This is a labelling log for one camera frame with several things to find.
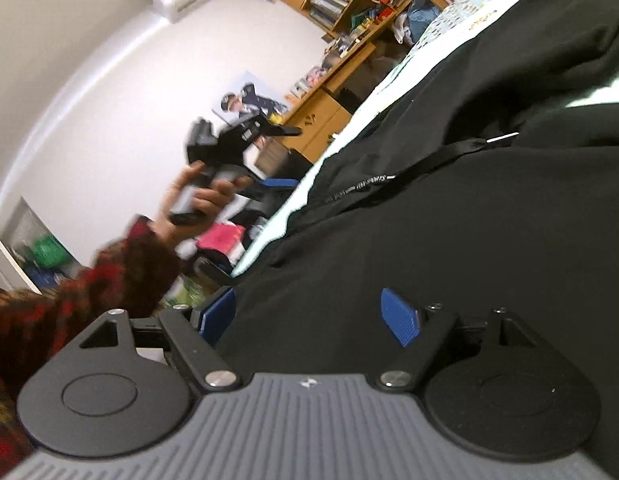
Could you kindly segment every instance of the blue object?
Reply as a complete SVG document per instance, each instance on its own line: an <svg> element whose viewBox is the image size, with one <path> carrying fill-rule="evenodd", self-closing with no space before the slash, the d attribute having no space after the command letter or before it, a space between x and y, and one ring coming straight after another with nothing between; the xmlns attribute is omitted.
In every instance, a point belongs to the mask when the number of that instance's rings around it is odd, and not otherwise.
<svg viewBox="0 0 619 480"><path fill-rule="evenodd" d="M293 178L266 178L261 180L261 184L266 187L296 187L299 181Z"/></svg>
<svg viewBox="0 0 619 480"><path fill-rule="evenodd" d="M381 292L381 315L403 348L421 332L416 311L388 288Z"/></svg>
<svg viewBox="0 0 619 480"><path fill-rule="evenodd" d="M236 294L230 288L204 313L201 322L200 334L209 345L218 343L225 330L236 316Z"/></svg>
<svg viewBox="0 0 619 480"><path fill-rule="evenodd" d="M441 10L429 0L414 0L407 11L409 34L416 43Z"/></svg>

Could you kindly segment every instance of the hand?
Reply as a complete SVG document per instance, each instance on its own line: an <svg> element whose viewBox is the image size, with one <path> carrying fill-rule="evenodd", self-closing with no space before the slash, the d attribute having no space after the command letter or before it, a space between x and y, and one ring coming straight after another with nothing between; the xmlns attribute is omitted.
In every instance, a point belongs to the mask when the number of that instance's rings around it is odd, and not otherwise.
<svg viewBox="0 0 619 480"><path fill-rule="evenodd" d="M183 188L192 181L201 171L205 164L200 160L186 166L177 179L168 187L163 202L158 210L157 218L149 224L157 237L170 249L176 248L179 243L189 238L195 238L207 231L221 210L234 200L235 192L245 189L252 184L248 176L239 176L234 182L215 180L211 189L198 189L192 199L192 206L202 213L205 219L196 225L174 225L170 222L170 209L176 203Z"/></svg>

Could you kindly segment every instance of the bed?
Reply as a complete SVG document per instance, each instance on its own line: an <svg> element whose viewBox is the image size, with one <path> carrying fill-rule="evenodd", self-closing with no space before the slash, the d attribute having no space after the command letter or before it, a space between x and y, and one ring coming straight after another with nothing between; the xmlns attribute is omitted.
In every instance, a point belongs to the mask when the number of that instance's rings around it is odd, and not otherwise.
<svg viewBox="0 0 619 480"><path fill-rule="evenodd" d="M352 120L309 170L288 201L270 219L260 236L238 262L233 275L245 272L263 248L285 235L287 219L307 202L323 161L356 138L380 112L413 88L430 70L458 46L496 22L519 0L457 0L434 20L405 59L373 90Z"/></svg>

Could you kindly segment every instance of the silver screw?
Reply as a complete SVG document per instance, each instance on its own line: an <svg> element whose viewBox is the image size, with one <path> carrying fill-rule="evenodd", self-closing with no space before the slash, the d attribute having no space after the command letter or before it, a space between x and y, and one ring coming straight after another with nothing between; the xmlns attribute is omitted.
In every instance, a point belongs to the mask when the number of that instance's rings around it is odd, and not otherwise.
<svg viewBox="0 0 619 480"><path fill-rule="evenodd" d="M412 376L403 370L390 370L381 374L381 383L388 388L403 388L412 380Z"/></svg>
<svg viewBox="0 0 619 480"><path fill-rule="evenodd" d="M213 388L227 388L237 380L236 374L229 370L215 370L205 376L205 382Z"/></svg>

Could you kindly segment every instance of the pink object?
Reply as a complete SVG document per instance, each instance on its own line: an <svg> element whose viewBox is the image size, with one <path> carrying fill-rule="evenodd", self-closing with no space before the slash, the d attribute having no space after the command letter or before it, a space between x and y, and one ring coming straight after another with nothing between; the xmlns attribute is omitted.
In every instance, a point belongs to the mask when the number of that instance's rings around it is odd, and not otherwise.
<svg viewBox="0 0 619 480"><path fill-rule="evenodd" d="M245 228L240 225L214 224L196 240L198 249L214 249L229 256L243 239Z"/></svg>

